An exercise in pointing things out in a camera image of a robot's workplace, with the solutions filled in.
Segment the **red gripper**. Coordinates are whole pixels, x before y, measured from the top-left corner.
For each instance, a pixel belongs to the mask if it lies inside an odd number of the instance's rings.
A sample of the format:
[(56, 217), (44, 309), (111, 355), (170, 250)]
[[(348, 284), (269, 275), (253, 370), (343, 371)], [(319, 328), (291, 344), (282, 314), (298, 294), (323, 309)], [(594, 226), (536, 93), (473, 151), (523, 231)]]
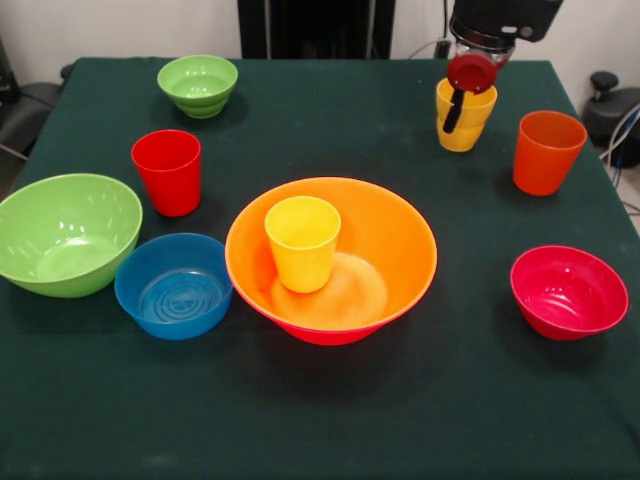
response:
[(480, 54), (455, 56), (447, 68), (447, 79), (454, 88), (450, 109), (443, 122), (443, 132), (451, 134), (461, 116), (465, 92), (483, 93), (490, 89), (497, 77), (496, 64)]

